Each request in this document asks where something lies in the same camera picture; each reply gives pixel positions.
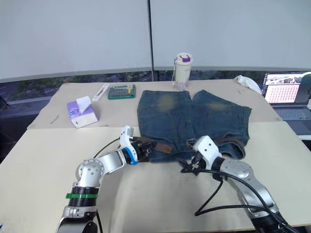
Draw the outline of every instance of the tissue box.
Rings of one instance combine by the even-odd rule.
[[[88,106],[83,113],[79,111],[79,106],[76,101],[67,103],[69,118],[76,128],[93,124],[98,121],[92,105]]]

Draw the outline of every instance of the black cable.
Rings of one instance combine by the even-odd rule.
[[[110,146],[112,143],[118,141],[120,139],[120,137],[116,138],[115,140],[109,142],[106,146],[104,146],[103,148],[101,148],[97,153],[96,155],[93,157],[93,159],[95,159],[97,157],[97,155],[100,154],[100,152],[102,152],[104,149],[106,149],[108,146]]]
[[[207,210],[203,210],[200,212],[200,214],[197,214],[195,216],[199,216],[199,215],[206,214],[208,212],[212,212],[212,211],[216,211],[216,210],[237,209],[237,208],[248,208],[248,209],[255,209],[255,210],[267,212],[267,210],[265,208],[260,207],[260,206],[255,206],[255,205],[223,205],[223,206],[218,206],[218,207],[209,208]]]
[[[256,191],[256,189],[254,189],[249,183],[245,182],[244,180],[233,176],[229,173],[226,172],[222,172],[222,171],[214,171],[214,170],[206,170],[206,169],[197,169],[194,168],[192,170],[182,170],[183,173],[200,173],[200,172],[204,172],[204,173],[212,173],[212,174],[218,174],[218,175],[222,175],[225,177],[230,177],[242,184],[244,184],[246,187],[248,187],[260,200],[260,202],[262,203],[262,205],[264,206],[264,209],[266,212],[268,212],[274,219],[275,221],[280,224],[283,225],[287,230],[293,232],[293,233],[299,233],[295,228],[293,228],[292,226],[288,225],[287,222],[284,222],[283,219],[281,219],[278,215],[276,215],[276,213],[272,212],[269,208],[269,206],[267,205],[267,203],[263,200],[263,198],[261,197],[261,195]]]
[[[98,211],[96,212],[96,217],[97,217],[97,221],[98,221],[98,225],[99,225],[99,230],[101,233],[103,233],[102,222],[101,222],[101,218],[99,217]]]
[[[213,197],[218,193],[218,191],[220,190],[220,188],[223,186],[223,183],[224,181],[221,180],[217,189],[215,190],[215,192],[208,198],[208,200],[195,212],[195,216],[199,216],[201,214],[204,214],[204,213],[208,213],[208,212],[205,212],[205,211],[202,211],[201,210],[213,199]]]

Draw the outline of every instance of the green board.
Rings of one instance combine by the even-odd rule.
[[[136,96],[134,84],[112,86],[108,91],[109,100],[132,99]]]

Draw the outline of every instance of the laptop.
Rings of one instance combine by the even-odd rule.
[[[268,72],[261,93],[297,135],[311,134],[311,72]]]

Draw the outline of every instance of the jeans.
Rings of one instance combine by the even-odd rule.
[[[187,140],[208,135],[225,153],[235,159],[245,156],[251,109],[202,90],[191,100],[188,91],[144,91],[138,105],[141,136],[169,145],[171,154],[153,151],[150,162],[168,162],[178,156],[190,159],[194,152]]]

